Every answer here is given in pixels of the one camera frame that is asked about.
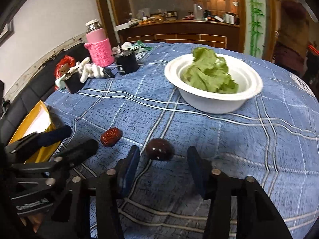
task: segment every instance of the blue plaid tablecloth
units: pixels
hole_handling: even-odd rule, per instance
[[[194,188],[186,159],[189,146],[229,176],[254,176],[293,237],[304,237],[319,215],[319,104],[309,87],[270,62],[214,49],[254,68],[264,89],[233,113],[207,114],[188,105],[164,75],[170,60],[199,45],[151,46],[138,54],[137,72],[89,79],[78,93],[58,90],[45,102],[52,115],[72,127],[60,151],[84,139],[99,141],[111,127],[123,131],[114,147],[100,144],[97,154],[76,168],[83,178],[114,167],[132,145],[141,149],[131,193],[118,202],[125,238],[202,238],[210,201]],[[147,142],[159,137],[175,148],[169,162],[145,157]],[[232,204],[230,238],[236,236],[236,202]],[[94,198],[90,215],[96,237]]]

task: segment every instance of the lettuce leaf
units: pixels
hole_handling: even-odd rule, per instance
[[[184,83],[208,92],[237,93],[238,84],[228,74],[225,58],[205,47],[195,48],[193,56],[193,63],[181,74]]]

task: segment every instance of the black mug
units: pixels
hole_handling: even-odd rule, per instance
[[[76,69],[71,73],[66,73],[64,83],[71,94],[77,93],[81,90],[85,83],[80,82],[79,70]]]
[[[120,75],[137,71],[138,63],[133,50],[123,50],[119,54],[116,54],[114,58]]]

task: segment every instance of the picture frame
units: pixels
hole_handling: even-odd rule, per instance
[[[13,20],[8,22],[0,33],[0,46],[14,33]]]

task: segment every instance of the wooden shelf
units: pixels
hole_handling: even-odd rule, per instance
[[[151,25],[158,25],[158,24],[173,24],[173,23],[201,23],[201,24],[218,24],[218,25],[224,25],[224,26],[229,26],[233,28],[240,28],[239,25],[235,24],[228,24],[228,23],[222,23],[222,22],[209,22],[209,21],[197,21],[197,20],[177,20],[177,21],[164,21],[164,22],[156,22],[156,23],[149,23],[149,24],[144,24],[144,25],[137,25],[131,28],[139,28],[139,27],[144,27],[144,26],[151,26]]]

